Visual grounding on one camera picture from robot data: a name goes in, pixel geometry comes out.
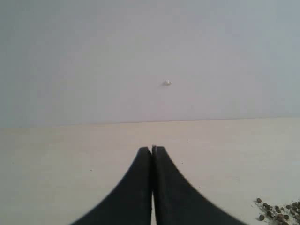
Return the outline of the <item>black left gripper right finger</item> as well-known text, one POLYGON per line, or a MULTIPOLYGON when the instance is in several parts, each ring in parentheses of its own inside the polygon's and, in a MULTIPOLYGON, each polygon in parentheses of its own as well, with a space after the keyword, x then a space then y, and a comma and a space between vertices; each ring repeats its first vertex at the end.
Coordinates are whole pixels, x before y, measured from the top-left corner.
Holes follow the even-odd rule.
POLYGON ((164 147, 152 147, 152 165, 158 225, 244 224, 199 193, 180 173, 164 147))

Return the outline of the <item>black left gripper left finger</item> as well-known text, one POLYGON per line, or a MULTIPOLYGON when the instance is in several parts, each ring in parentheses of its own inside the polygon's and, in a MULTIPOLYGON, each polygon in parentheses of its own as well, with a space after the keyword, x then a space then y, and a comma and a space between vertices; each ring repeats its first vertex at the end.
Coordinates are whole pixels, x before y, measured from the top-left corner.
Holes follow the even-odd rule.
POLYGON ((152 213, 152 158, 141 147, 118 185, 74 225, 150 225, 152 213))

